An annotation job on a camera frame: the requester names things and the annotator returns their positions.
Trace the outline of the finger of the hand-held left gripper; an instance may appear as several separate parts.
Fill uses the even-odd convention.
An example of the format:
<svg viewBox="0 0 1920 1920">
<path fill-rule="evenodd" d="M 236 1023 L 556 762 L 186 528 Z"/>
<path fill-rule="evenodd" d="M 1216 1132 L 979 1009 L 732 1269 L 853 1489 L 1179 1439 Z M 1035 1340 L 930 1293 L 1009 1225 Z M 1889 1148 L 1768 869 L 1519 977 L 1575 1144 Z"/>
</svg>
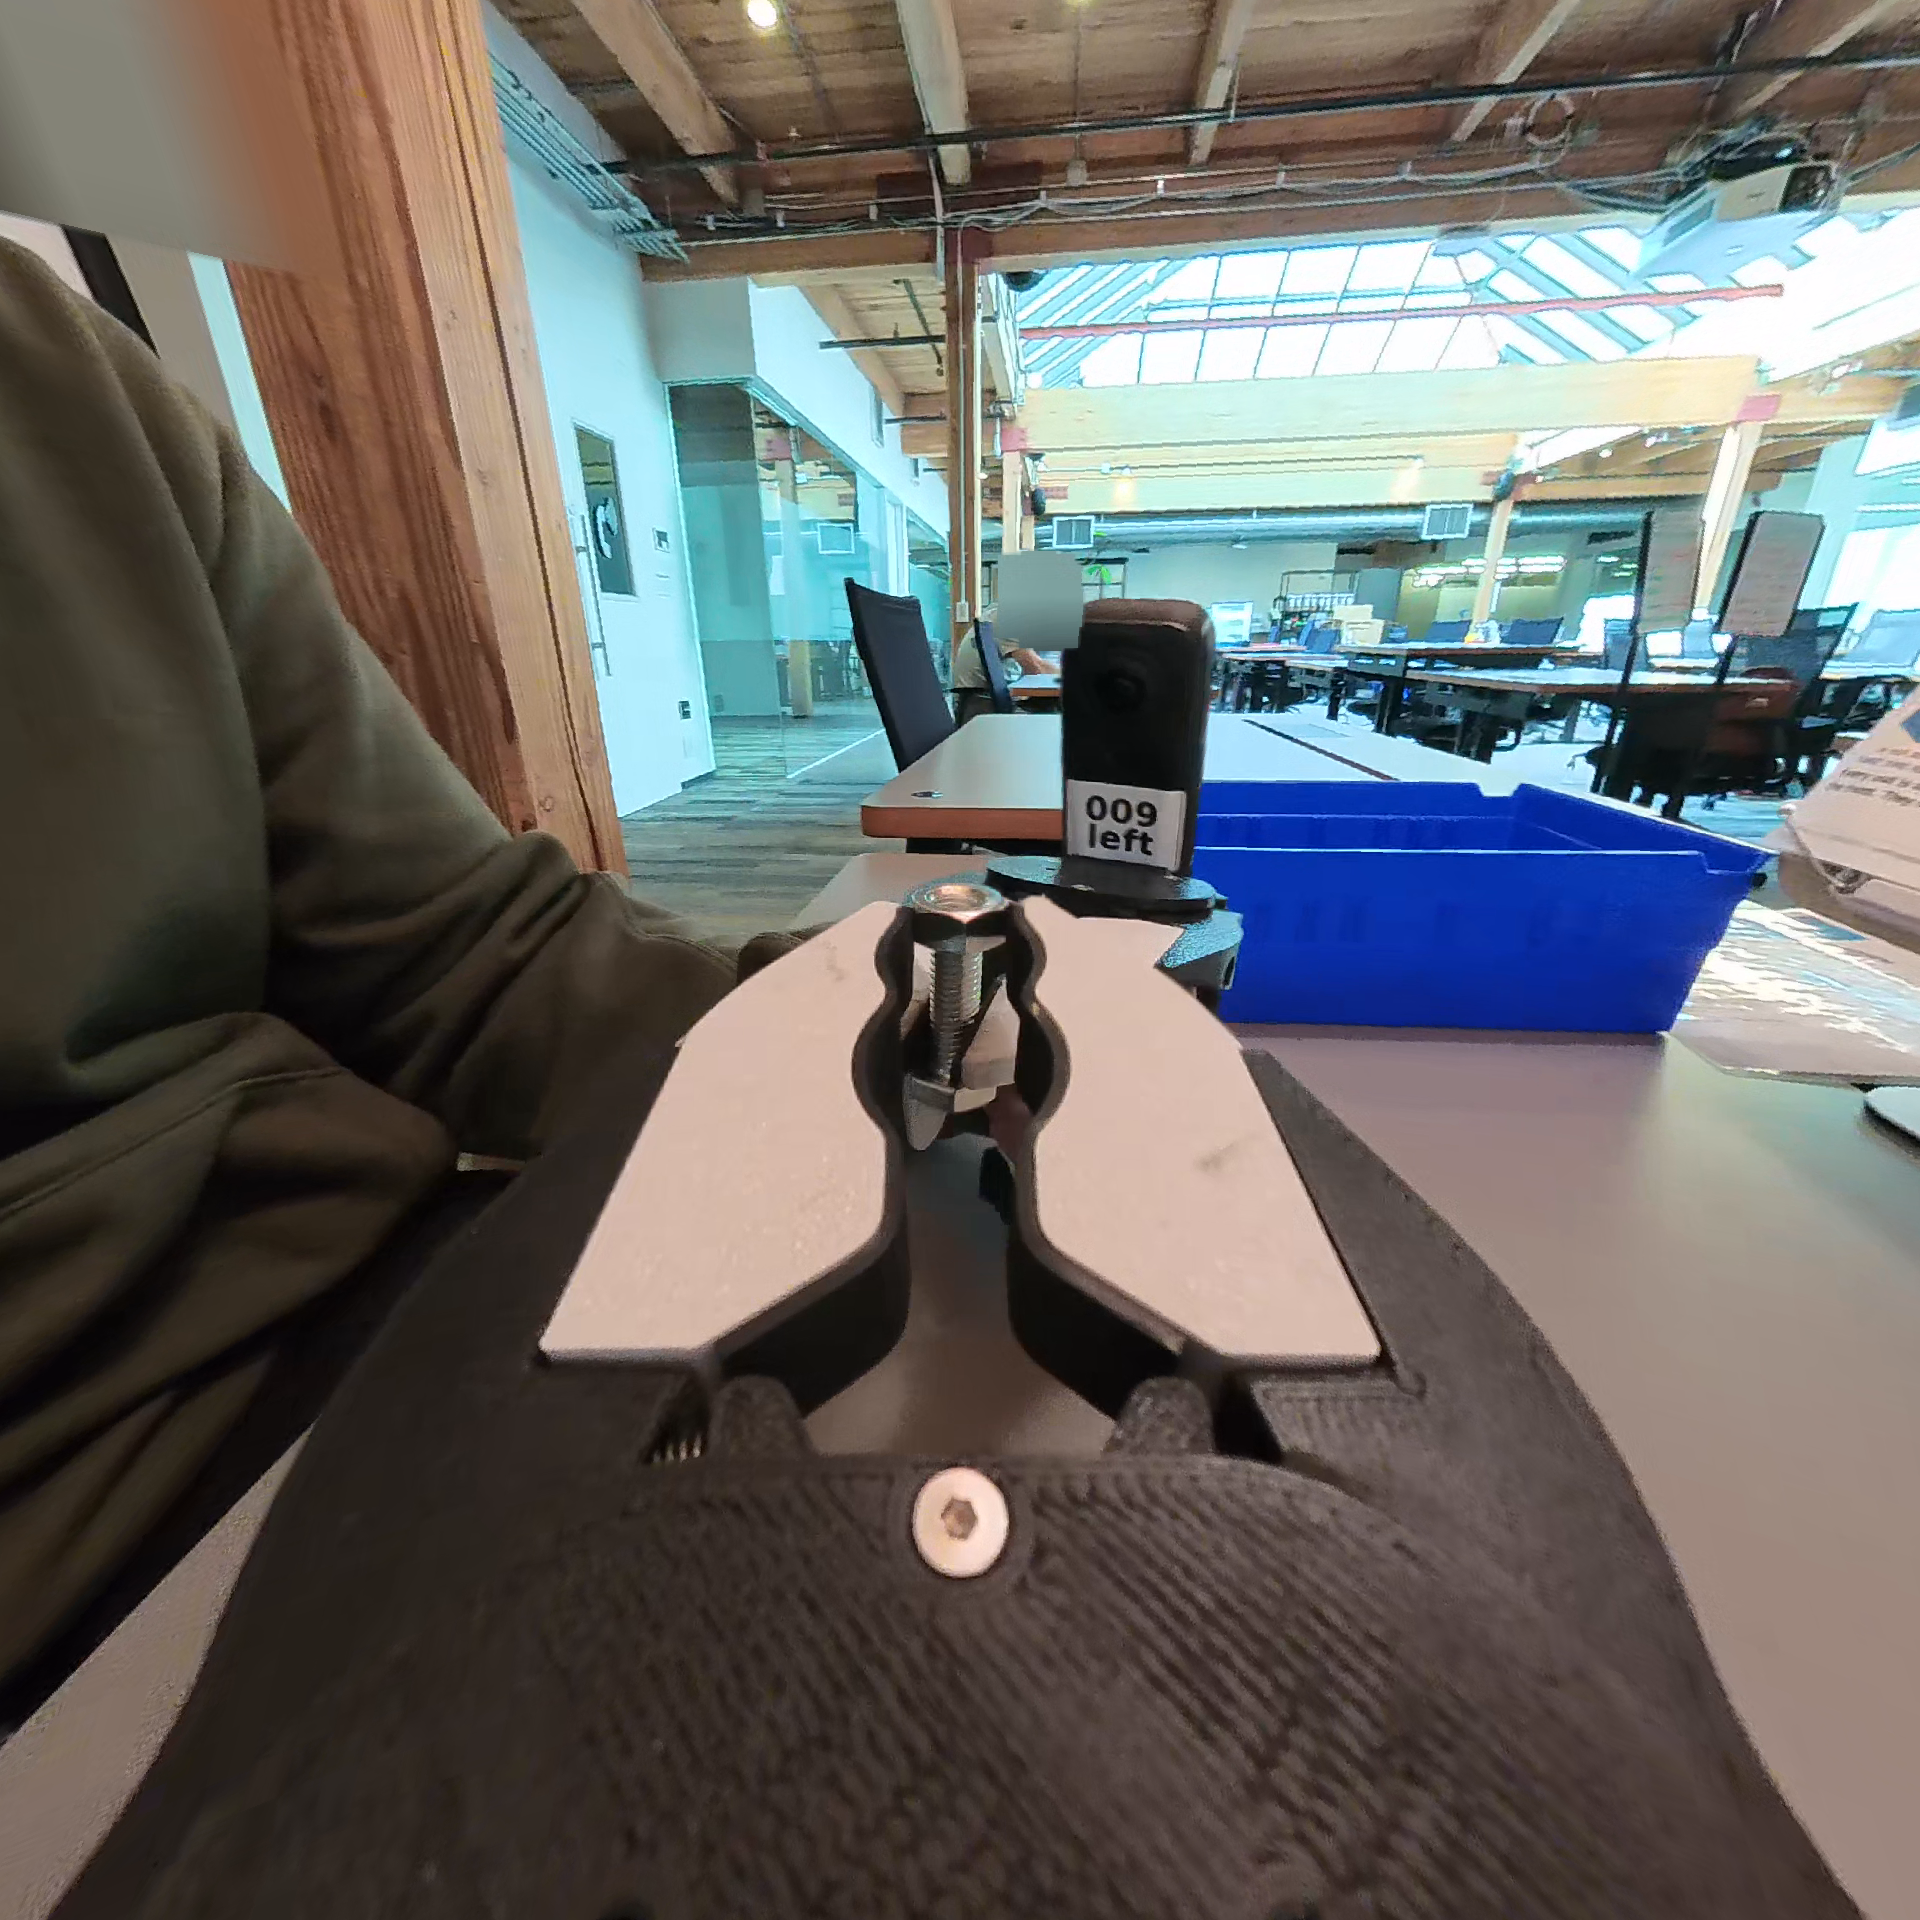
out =
<svg viewBox="0 0 1920 1920">
<path fill-rule="evenodd" d="M 1024 1132 L 1026 1104 L 1011 1054 L 970 1054 L 946 1076 L 924 1070 L 904 1079 L 904 1138 L 909 1150 L 924 1151 L 946 1138 L 980 1135 L 1011 1154 Z"/>
</svg>

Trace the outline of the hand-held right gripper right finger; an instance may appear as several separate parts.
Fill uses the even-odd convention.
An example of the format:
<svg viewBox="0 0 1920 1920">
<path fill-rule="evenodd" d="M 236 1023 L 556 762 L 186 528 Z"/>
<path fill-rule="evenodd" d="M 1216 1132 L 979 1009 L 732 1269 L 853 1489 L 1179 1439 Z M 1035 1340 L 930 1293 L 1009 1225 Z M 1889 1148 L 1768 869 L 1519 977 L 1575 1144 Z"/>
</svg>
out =
<svg viewBox="0 0 1920 1920">
<path fill-rule="evenodd" d="M 1024 1353 L 1099 1413 L 1181 1377 L 1375 1372 L 1386 1340 L 1234 1033 L 1161 965 L 1173 929 L 1013 906 L 1009 1305 Z"/>
</svg>

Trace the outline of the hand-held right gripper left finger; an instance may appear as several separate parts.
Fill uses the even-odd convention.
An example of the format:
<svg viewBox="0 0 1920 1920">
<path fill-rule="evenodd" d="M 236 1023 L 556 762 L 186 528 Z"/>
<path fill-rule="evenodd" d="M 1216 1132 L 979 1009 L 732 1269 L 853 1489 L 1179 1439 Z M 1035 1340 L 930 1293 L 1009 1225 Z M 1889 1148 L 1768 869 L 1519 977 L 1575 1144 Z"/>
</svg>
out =
<svg viewBox="0 0 1920 1920">
<path fill-rule="evenodd" d="M 684 1042 L 541 1335 L 551 1364 L 756 1376 L 817 1410 L 905 1330 L 909 925 L 869 903 Z"/>
</svg>

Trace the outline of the silver bolt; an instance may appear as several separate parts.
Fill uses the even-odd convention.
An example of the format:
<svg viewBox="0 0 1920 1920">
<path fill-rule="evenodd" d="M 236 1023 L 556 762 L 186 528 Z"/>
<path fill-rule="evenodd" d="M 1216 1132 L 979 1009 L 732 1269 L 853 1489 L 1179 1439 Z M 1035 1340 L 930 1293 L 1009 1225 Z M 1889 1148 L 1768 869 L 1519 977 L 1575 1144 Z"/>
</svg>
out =
<svg viewBox="0 0 1920 1920">
<path fill-rule="evenodd" d="M 968 1047 L 985 1009 L 985 966 L 992 934 L 945 934 L 924 945 L 929 960 L 922 1079 L 956 1092 Z"/>
</svg>

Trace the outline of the blue storage bin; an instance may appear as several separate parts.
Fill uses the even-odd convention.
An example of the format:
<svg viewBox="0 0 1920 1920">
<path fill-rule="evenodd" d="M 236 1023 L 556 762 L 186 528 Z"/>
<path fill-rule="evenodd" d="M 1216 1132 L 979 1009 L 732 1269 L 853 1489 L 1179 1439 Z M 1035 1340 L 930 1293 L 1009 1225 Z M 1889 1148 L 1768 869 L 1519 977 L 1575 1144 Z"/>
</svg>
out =
<svg viewBox="0 0 1920 1920">
<path fill-rule="evenodd" d="M 1765 858 L 1536 783 L 1212 782 L 1192 869 L 1241 916 L 1232 1023 L 1650 1037 Z"/>
</svg>

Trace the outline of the grey desk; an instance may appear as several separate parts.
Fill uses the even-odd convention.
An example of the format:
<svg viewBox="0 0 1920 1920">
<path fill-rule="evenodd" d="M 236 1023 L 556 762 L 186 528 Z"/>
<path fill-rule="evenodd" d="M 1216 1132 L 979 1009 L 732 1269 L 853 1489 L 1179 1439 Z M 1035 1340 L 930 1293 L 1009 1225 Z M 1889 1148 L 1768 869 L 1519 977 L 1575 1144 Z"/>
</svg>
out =
<svg viewBox="0 0 1920 1920">
<path fill-rule="evenodd" d="M 1867 1914 L 1916 1914 L 1916 1154 L 1859 1095 L 1681 1039 L 1260 1026 L 1500 1277 L 1617 1439 L 1720 1674 Z M 826 1450 L 1090 1449 L 1017 1350 L 972 1144 L 916 1169 L 900 1346 Z M 171 1729 L 298 1444 L 5 1743 L 5 1914 L 48 1914 Z"/>
</svg>

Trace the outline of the wood-edged grey table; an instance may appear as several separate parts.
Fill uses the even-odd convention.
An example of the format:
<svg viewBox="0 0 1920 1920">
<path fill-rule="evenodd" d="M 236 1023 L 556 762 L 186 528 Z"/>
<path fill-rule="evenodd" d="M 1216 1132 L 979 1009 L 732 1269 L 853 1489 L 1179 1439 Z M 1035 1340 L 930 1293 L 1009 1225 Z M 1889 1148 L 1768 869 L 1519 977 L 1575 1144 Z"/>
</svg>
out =
<svg viewBox="0 0 1920 1920">
<path fill-rule="evenodd" d="M 872 840 L 1057 842 L 1066 774 L 1057 714 L 983 714 L 859 802 Z M 1221 783 L 1469 783 L 1506 793 L 1519 783 L 1584 796 L 1594 768 L 1571 743 L 1535 743 L 1474 760 L 1402 735 L 1316 714 L 1210 717 L 1205 780 Z"/>
</svg>

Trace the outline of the black office chair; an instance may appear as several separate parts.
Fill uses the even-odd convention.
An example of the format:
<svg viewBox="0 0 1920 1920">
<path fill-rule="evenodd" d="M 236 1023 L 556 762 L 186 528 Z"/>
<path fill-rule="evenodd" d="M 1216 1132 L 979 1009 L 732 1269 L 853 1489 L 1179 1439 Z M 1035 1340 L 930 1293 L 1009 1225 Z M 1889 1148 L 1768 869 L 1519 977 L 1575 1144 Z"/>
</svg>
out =
<svg viewBox="0 0 1920 1920">
<path fill-rule="evenodd" d="M 904 772 L 956 732 L 948 687 L 940 679 L 922 601 L 847 578 L 855 649 L 888 745 Z"/>
</svg>

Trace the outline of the row of wooden office desks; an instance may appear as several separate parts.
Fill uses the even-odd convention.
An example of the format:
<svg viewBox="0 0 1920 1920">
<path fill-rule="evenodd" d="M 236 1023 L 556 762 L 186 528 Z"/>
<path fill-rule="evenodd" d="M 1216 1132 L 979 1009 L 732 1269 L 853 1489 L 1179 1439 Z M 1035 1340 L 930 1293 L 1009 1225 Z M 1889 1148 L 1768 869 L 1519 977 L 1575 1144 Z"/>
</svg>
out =
<svg viewBox="0 0 1920 1920">
<path fill-rule="evenodd" d="M 1324 705 L 1383 735 L 1492 762 L 1549 724 L 1578 740 L 1587 710 L 1602 726 L 1584 750 L 1610 800 L 1797 800 L 1828 762 L 1916 690 L 1917 612 L 1803 608 L 1778 637 L 1692 633 L 1657 655 L 1612 621 L 1597 655 L 1547 658 L 1516 647 L 1351 649 L 1311 655 L 1244 650 L 1223 666 L 1223 698 L 1245 714 Z"/>
</svg>

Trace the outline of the standing notice board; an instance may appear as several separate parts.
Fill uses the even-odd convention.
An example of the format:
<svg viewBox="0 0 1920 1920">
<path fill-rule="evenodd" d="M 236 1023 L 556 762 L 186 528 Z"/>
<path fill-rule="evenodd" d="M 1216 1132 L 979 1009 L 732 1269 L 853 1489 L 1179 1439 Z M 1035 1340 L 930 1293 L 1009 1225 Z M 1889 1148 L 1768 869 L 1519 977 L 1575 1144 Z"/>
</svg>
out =
<svg viewBox="0 0 1920 1920">
<path fill-rule="evenodd" d="M 1825 532 L 1827 521 L 1813 511 L 1753 511 L 1735 551 L 1715 631 L 1730 640 L 1783 637 Z"/>
<path fill-rule="evenodd" d="M 1634 625 L 1640 634 L 1681 633 L 1696 608 L 1703 521 L 1695 500 L 1669 500 L 1644 519 Z"/>
</svg>

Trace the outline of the clear laminated sheet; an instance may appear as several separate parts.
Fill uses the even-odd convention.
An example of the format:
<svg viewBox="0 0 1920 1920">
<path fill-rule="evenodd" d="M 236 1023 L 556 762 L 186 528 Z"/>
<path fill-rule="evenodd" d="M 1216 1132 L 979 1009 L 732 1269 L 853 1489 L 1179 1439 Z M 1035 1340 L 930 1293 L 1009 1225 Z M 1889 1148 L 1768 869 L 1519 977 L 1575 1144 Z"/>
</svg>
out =
<svg viewBox="0 0 1920 1920">
<path fill-rule="evenodd" d="M 1745 903 L 1672 1036 L 1733 1073 L 1916 1087 L 1917 961 L 1807 909 Z"/>
</svg>

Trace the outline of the wooden document stand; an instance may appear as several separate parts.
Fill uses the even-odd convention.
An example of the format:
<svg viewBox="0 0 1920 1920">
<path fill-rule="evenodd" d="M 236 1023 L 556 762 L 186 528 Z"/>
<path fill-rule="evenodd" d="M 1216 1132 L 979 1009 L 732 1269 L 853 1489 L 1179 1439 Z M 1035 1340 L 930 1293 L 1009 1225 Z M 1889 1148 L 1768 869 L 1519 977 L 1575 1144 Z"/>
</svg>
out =
<svg viewBox="0 0 1920 1920">
<path fill-rule="evenodd" d="M 1880 949 L 1904 952 L 1916 965 L 1916 887 L 1819 857 L 1792 816 L 1794 807 L 1788 807 L 1783 821 L 1768 839 L 1768 846 L 1777 854 L 1778 880 L 1792 905 L 1827 922 L 1849 928 Z M 1900 1135 L 1912 1148 L 1917 1148 L 1916 1086 L 1874 1087 L 1866 1092 L 1864 1114 L 1883 1133 Z"/>
</svg>

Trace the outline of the wooden pillar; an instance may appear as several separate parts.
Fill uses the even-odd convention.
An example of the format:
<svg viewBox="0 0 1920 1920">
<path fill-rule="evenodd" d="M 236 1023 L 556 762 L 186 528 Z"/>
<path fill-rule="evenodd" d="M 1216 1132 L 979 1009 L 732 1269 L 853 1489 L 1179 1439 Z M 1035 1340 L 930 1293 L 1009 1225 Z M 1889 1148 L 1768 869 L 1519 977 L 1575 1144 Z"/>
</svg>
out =
<svg viewBox="0 0 1920 1920">
<path fill-rule="evenodd" d="M 477 4 L 207 4 L 289 270 L 229 284 L 349 624 L 515 832 L 624 876 Z"/>
</svg>

